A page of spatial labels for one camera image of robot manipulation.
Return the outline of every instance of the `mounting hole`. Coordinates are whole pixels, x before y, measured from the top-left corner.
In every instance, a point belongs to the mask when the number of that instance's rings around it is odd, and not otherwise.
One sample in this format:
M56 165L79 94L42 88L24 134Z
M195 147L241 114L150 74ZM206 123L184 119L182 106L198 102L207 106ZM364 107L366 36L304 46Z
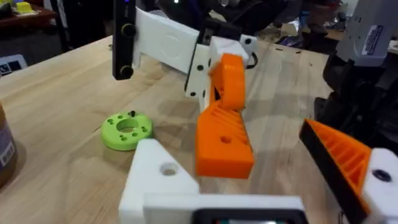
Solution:
M160 167L160 172L165 176L173 176L177 174L178 167L174 163L166 163Z
M230 137L227 137L227 136L222 136L222 137L221 137L221 141L222 141L223 143L225 143L225 144L229 144L229 143L231 143L231 138L230 138Z
M125 119L116 125L116 129L123 133L131 133L136 127L138 127L138 122L135 119Z
M375 170L372 170L372 174L377 179L379 179L379 180L381 180L383 182L391 182L392 181L392 178L391 178L390 174L387 173L384 170L375 169Z

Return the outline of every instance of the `black device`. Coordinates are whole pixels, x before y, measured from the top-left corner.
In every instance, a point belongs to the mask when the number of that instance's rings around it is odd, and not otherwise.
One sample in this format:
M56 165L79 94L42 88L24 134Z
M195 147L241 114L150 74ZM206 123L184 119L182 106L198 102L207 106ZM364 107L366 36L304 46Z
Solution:
M132 53L136 33L136 0L114 1L113 76L117 80L131 78Z

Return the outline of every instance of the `jar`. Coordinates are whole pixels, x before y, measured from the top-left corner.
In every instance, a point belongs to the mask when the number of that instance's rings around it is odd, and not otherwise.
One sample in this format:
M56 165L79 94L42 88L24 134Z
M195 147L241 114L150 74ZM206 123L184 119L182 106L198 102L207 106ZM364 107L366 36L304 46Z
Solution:
M12 177L16 165L17 150L0 103L0 187Z

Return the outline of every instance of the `green ring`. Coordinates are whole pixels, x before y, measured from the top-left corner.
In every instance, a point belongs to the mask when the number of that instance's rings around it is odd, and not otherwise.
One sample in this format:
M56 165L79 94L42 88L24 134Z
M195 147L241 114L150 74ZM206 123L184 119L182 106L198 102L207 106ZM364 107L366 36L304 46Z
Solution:
M152 121L145 115L117 113L108 117L102 124L102 140L106 146L118 151L137 148L141 139L152 138Z

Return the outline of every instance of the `black cable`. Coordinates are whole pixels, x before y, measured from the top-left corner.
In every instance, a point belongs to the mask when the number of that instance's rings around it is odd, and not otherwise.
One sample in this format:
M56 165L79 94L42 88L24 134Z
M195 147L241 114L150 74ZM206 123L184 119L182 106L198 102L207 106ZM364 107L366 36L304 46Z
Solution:
M247 66L246 66L246 69L252 69L252 68L254 68L254 67L259 63L259 59L257 58L256 53L252 52L251 55L252 55L252 57L253 57L254 64L252 64L252 65L247 65Z

